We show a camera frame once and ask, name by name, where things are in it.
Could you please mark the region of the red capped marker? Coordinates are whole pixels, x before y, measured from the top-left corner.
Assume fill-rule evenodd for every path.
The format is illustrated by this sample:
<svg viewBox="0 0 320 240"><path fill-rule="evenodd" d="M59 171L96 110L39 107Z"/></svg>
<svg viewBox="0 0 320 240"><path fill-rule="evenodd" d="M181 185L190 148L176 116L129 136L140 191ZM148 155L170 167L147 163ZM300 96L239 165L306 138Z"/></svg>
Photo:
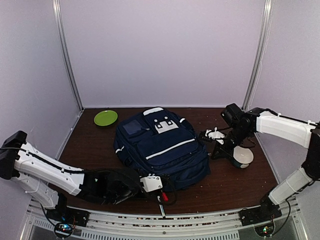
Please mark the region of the red capped marker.
<svg viewBox="0 0 320 240"><path fill-rule="evenodd" d="M167 197L165 192L162 191L161 192L161 196L162 196L162 199L163 199L164 202L168 202L169 201L169 199L168 199L168 197Z"/></svg>

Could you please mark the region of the black capped marker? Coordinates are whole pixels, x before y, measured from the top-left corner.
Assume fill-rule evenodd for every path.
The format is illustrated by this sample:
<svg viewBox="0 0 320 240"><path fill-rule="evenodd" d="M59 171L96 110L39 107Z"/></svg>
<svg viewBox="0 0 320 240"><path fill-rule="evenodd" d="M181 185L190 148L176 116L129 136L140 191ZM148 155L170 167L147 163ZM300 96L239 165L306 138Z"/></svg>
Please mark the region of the black capped marker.
<svg viewBox="0 0 320 240"><path fill-rule="evenodd" d="M165 209L162 204L159 204L159 209L160 209L161 216L165 219L166 213L165 213Z"/></svg>

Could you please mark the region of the navy blue backpack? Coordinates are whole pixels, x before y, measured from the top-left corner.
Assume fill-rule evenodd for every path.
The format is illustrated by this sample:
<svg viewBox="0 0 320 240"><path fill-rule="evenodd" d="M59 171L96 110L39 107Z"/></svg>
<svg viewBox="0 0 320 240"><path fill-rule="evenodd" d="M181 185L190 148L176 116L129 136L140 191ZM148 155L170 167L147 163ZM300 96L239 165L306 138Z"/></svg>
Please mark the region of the navy blue backpack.
<svg viewBox="0 0 320 240"><path fill-rule="evenodd" d="M126 167L161 177L165 192L187 189L211 173L206 145L193 126L166 108L150 108L121 121L113 147Z"/></svg>

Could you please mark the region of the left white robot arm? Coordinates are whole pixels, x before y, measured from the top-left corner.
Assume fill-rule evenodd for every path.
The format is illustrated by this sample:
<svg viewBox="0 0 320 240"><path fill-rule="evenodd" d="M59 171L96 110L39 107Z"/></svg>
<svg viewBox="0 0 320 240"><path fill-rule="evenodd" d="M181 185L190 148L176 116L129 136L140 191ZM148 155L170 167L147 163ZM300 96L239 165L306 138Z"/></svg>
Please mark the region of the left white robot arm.
<svg viewBox="0 0 320 240"><path fill-rule="evenodd" d="M61 222L72 218L58 187L76 198L98 205L118 204L140 193L139 174L130 168L85 170L61 163L27 142L27 133L17 131L0 148L0 177L12 180Z"/></svg>

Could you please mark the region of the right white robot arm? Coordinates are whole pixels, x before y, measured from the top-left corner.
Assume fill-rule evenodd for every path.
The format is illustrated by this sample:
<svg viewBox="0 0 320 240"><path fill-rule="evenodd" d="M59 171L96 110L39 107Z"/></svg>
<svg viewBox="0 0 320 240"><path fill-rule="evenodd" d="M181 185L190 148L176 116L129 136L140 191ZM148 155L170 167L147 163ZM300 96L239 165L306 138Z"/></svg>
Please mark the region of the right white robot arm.
<svg viewBox="0 0 320 240"><path fill-rule="evenodd" d="M227 123L228 133L217 127L204 132L205 137L215 141L213 159L229 159L239 169L248 167L254 160L254 154L251 147L242 144L255 134L281 139L305 150L301 165L261 200L262 206L256 210L259 220L268 220L276 212L277 205L320 179L318 122L285 116L269 108L256 107L244 111L235 103L227 105L220 115Z"/></svg>

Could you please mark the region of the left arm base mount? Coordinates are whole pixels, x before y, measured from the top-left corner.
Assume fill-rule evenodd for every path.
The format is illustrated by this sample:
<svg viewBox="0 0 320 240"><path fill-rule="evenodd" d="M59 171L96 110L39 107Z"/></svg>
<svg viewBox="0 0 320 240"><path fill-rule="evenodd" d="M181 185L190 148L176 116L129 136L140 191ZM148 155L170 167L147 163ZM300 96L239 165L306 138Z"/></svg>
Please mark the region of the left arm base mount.
<svg viewBox="0 0 320 240"><path fill-rule="evenodd" d="M46 209L44 215L48 222L53 225L53 233L60 239L66 239L74 233L76 227L87 226L90 213L85 210L67 207L63 213L56 209Z"/></svg>

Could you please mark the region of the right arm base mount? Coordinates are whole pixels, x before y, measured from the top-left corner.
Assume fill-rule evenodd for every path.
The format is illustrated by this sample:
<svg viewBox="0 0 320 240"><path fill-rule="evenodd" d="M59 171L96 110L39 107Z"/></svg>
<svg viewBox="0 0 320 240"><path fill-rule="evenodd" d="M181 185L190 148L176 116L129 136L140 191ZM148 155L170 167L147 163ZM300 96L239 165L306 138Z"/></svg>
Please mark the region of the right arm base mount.
<svg viewBox="0 0 320 240"><path fill-rule="evenodd" d="M243 208L239 211L242 226L253 226L254 232L261 238L269 238L276 232L275 219L282 216L280 209L265 213L261 206Z"/></svg>

